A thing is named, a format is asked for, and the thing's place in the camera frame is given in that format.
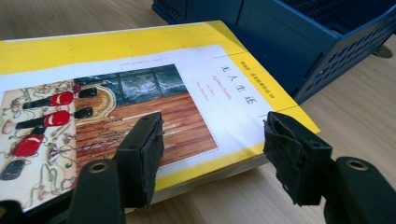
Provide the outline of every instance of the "table surface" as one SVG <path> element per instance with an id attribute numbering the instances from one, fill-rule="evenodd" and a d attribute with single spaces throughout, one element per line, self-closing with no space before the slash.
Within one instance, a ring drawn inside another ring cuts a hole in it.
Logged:
<path id="1" fill-rule="evenodd" d="M 167 25 L 150 0 L 2 0 L 0 39 L 73 35 Z M 386 43 L 396 54 L 396 36 Z M 333 146 L 332 157 L 369 161 L 396 188 L 396 56 L 369 56 L 302 104 Z M 218 180 L 149 210 L 128 223 L 324 223 L 323 205 L 293 205 L 268 163 Z"/>

